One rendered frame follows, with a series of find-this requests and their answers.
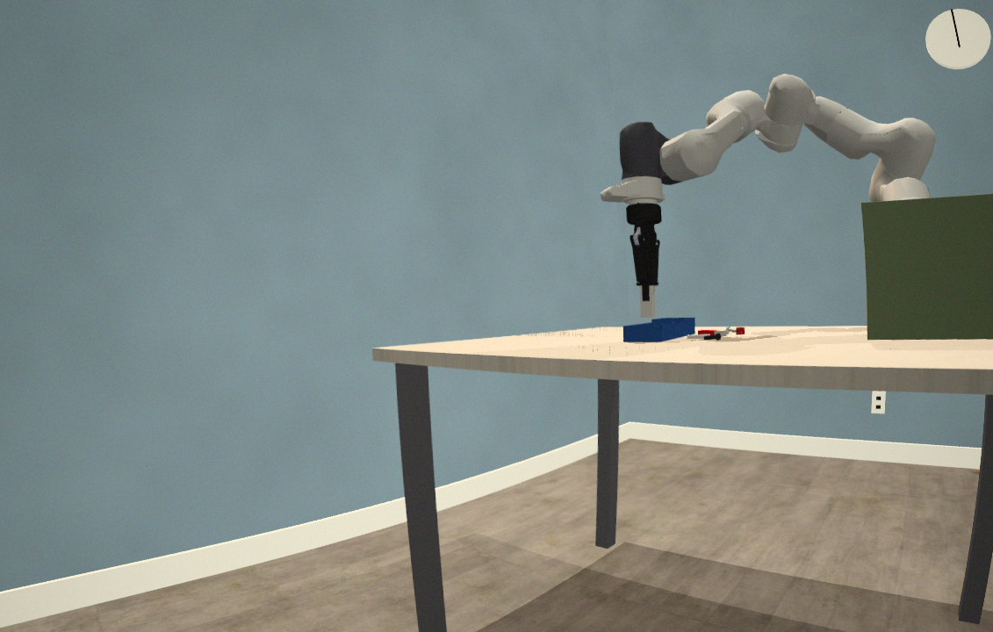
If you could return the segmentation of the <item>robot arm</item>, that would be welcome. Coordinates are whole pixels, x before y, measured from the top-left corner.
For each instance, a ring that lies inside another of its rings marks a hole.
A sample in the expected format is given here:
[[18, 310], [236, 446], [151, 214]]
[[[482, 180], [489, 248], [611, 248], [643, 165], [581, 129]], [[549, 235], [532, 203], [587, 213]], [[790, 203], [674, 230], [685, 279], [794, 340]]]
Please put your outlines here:
[[710, 108], [706, 129], [669, 140], [651, 121], [625, 126], [620, 132], [622, 184], [604, 190], [601, 200], [657, 205], [666, 199], [662, 184], [712, 175], [726, 149], [752, 131], [766, 147], [792, 151], [802, 124], [848, 159], [879, 156], [869, 189], [872, 203], [931, 197], [928, 185], [920, 183], [935, 143], [928, 124], [916, 118], [878, 124], [828, 97], [816, 97], [801, 77], [778, 75], [766, 104], [752, 90], [736, 92]]

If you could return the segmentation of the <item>blue bin rack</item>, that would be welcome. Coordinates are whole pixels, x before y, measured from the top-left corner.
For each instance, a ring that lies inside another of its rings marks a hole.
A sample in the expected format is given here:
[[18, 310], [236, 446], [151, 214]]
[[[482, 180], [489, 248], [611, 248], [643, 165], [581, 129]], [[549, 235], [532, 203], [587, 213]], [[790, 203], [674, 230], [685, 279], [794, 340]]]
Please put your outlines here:
[[695, 334], [695, 319], [654, 319], [623, 327], [623, 341], [670, 341]]

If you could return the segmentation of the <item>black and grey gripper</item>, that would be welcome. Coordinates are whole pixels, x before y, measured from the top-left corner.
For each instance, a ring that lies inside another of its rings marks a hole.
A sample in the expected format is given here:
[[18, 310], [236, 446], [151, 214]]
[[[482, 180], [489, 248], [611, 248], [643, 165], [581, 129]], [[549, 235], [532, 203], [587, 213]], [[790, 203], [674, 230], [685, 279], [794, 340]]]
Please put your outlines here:
[[641, 319], [654, 319], [656, 317], [656, 288], [654, 285], [659, 285], [660, 241], [657, 240], [657, 234], [654, 233], [654, 224], [659, 224], [661, 220], [660, 205], [639, 203], [626, 205], [626, 221], [634, 225], [634, 235], [631, 235], [630, 239], [637, 285], [640, 285]]

